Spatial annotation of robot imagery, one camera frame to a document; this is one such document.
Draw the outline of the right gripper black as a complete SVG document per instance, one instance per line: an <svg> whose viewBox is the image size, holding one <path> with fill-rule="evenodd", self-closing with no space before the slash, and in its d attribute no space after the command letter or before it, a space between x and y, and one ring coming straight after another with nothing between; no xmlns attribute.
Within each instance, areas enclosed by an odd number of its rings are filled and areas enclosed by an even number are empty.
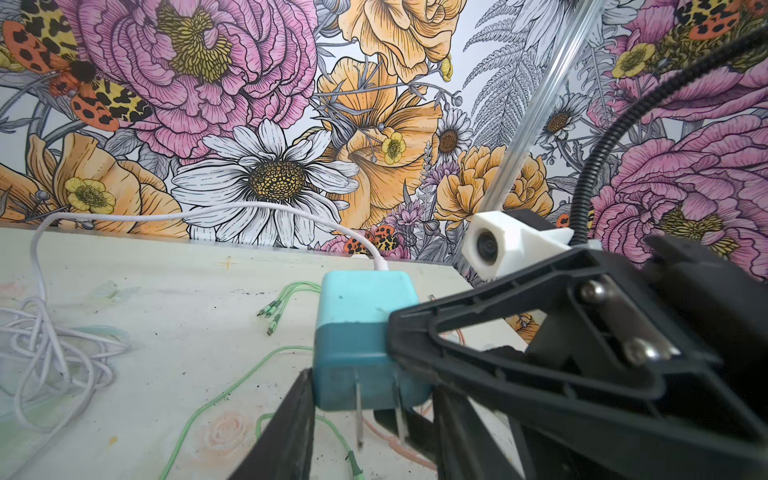
<svg viewBox="0 0 768 480"><path fill-rule="evenodd" d="M767 288L703 246L573 249L398 310L387 349L469 400L521 479L763 479ZM437 462L432 421L407 418Z"/></svg>

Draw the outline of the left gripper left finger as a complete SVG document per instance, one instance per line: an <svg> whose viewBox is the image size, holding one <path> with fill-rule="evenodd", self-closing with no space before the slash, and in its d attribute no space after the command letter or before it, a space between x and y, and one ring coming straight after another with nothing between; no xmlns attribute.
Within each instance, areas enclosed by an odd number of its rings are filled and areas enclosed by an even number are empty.
<svg viewBox="0 0 768 480"><path fill-rule="evenodd" d="M229 480L307 480L315 429L312 369L303 370Z"/></svg>

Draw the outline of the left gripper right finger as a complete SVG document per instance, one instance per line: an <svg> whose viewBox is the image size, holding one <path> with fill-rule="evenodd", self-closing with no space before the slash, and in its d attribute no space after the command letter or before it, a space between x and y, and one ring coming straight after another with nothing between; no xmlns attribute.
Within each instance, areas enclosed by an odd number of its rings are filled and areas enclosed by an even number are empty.
<svg viewBox="0 0 768 480"><path fill-rule="evenodd" d="M440 386L434 391L433 401L439 479L522 478L467 398Z"/></svg>

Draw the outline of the teal charger with white cable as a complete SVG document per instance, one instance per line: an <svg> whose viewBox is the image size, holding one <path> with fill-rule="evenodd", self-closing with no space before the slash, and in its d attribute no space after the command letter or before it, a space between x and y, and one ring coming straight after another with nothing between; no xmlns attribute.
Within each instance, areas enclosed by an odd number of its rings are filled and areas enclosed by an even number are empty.
<svg viewBox="0 0 768 480"><path fill-rule="evenodd" d="M333 271L321 283L313 348L317 408L392 411L400 441L409 436L406 411L426 402L431 387L387 350L390 315L418 304L410 277L400 271Z"/></svg>

